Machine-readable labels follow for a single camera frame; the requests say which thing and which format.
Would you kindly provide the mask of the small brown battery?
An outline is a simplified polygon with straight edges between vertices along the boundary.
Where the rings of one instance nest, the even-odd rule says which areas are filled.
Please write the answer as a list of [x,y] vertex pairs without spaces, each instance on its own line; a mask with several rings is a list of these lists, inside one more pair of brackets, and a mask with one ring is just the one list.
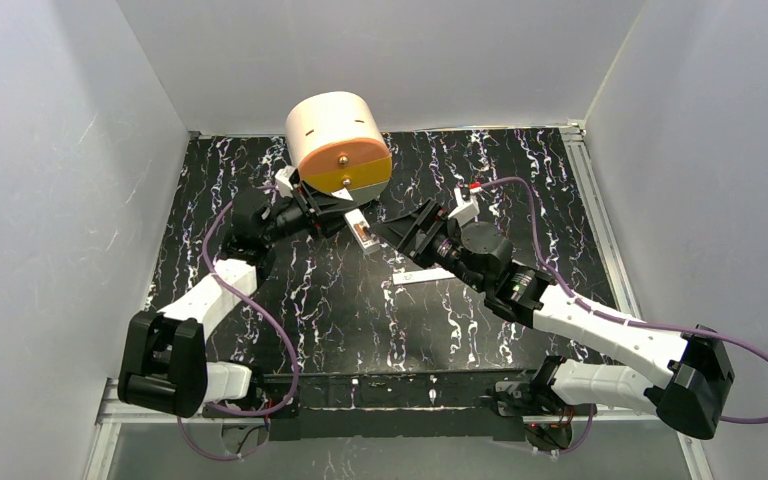
[[362,224],[354,224],[353,229],[354,229],[354,232],[357,234],[357,237],[362,242],[365,242],[368,240],[368,235],[366,233],[365,227]]

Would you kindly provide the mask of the white remote battery cover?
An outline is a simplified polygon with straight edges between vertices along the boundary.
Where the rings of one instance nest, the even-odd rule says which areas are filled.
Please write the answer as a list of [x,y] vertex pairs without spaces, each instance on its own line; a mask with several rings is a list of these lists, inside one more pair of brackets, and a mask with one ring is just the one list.
[[396,272],[392,275],[394,285],[410,285],[426,282],[436,282],[454,278],[454,274],[440,267],[416,271]]

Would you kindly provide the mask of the white remote control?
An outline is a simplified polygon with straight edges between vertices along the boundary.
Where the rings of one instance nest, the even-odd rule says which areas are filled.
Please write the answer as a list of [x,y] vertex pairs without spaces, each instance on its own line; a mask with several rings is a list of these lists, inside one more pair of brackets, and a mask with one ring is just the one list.
[[359,209],[344,214],[345,222],[364,255],[378,251],[380,241],[375,236],[369,222]]

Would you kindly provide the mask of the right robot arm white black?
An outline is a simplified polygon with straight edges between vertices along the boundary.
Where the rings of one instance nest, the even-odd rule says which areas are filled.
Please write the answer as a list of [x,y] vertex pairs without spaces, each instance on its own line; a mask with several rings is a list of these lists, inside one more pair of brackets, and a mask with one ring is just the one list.
[[549,356],[526,379],[500,382],[484,397],[498,415],[601,404],[653,414],[696,439],[714,437],[734,373],[713,330],[658,331],[569,294],[547,272],[516,261],[513,243],[495,225],[461,225],[432,200],[371,231],[415,265],[439,266],[483,294],[485,307],[502,320],[574,340],[614,361]]

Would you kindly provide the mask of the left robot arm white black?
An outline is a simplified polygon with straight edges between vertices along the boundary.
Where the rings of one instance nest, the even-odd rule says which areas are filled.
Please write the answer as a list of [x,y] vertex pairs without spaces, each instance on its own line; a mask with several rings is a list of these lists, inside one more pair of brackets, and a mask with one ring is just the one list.
[[275,262],[276,243],[301,232],[328,238],[346,224],[359,202],[347,189],[322,193],[304,181],[282,187],[274,200],[260,188],[238,192],[206,234],[227,230],[219,260],[202,250],[208,268],[183,296],[159,310],[136,313],[129,322],[117,395],[120,401],[182,418],[211,404],[228,412],[227,402],[246,398],[255,374],[231,361],[210,362],[206,341],[239,304],[269,323],[292,358],[295,347],[279,322],[257,304],[253,293]]

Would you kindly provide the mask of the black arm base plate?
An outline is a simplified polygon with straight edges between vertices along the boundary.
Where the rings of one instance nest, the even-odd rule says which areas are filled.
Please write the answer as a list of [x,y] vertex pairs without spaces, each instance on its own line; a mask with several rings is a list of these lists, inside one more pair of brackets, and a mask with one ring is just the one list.
[[537,430],[566,445],[590,409],[529,389],[519,369],[313,373],[268,417],[273,441],[363,437],[489,437],[519,442]]

